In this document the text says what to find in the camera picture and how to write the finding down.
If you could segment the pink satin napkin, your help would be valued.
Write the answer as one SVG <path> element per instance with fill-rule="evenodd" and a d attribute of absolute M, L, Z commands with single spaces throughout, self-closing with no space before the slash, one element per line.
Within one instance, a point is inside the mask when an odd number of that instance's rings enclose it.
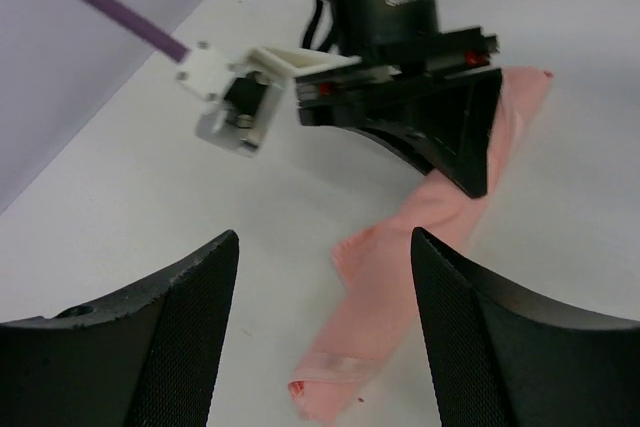
<path fill-rule="evenodd" d="M 395 214 L 333 248 L 346 294 L 288 382 L 303 419 L 333 425 L 399 347 L 418 317 L 410 261 L 413 230 L 421 227 L 457 251 L 468 245 L 553 79 L 553 73 L 540 68 L 504 70 L 488 149 L 486 196 L 471 199 L 433 171 Z"/>

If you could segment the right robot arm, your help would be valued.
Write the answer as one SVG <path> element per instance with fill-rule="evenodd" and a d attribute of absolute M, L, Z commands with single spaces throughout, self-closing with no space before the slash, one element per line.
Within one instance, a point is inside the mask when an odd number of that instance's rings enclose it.
<path fill-rule="evenodd" d="M 305 126 L 366 136 L 470 198 L 489 189 L 488 145 L 502 87 L 498 41 L 478 27 L 444 32 L 436 0 L 315 0 L 332 22 L 321 52 L 351 66 L 296 78 Z"/>

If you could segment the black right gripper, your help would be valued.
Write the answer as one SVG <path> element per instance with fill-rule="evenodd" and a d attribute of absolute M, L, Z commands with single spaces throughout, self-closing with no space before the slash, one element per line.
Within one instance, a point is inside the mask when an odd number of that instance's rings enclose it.
<path fill-rule="evenodd" d="M 495 36 L 444 32 L 436 0 L 320 0 L 331 10 L 324 49 L 359 63 L 298 82 L 304 125 L 354 125 L 422 174 L 466 196 L 488 194 L 488 147 L 503 83 Z"/>

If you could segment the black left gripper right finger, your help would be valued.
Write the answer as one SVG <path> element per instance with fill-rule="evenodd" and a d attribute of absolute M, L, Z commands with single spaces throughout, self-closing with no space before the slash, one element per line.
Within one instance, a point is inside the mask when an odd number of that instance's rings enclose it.
<path fill-rule="evenodd" d="M 536 293 L 422 228 L 411 267 L 442 425 L 638 425 L 638 321 Z"/>

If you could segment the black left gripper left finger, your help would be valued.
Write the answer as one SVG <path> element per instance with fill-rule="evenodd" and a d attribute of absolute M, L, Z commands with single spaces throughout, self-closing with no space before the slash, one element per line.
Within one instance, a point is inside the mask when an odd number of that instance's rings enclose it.
<path fill-rule="evenodd" d="M 203 426 L 232 305 L 239 239 L 52 318 L 1 326 L 5 426 Z"/>

